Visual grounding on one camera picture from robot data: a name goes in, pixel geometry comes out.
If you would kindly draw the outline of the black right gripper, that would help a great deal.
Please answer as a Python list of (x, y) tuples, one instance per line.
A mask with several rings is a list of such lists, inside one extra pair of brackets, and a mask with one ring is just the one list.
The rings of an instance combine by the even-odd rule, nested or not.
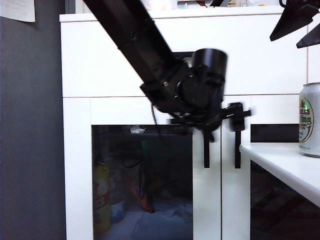
[[(279, 4), (283, 12), (269, 38), (278, 40), (288, 34), (309, 25), (313, 17), (319, 13), (319, 0), (287, 0)], [(320, 30), (313, 29), (306, 34), (297, 44), (298, 49), (320, 44)]]

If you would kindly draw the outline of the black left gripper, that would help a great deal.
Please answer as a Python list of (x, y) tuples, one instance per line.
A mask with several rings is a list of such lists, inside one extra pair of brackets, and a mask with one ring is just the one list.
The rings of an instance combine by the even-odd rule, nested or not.
[[(206, 111), (202, 115), (192, 114), (182, 119), (169, 119), (169, 133), (176, 135), (192, 135), (193, 128), (201, 130), (210, 142), (215, 141), (213, 131), (222, 123), (222, 101), (223, 93), (212, 94)], [(226, 119), (229, 121), (229, 130), (231, 132), (240, 132), (245, 130), (245, 118), (252, 116), (252, 110), (244, 110), (241, 102), (229, 103), (226, 110)]]

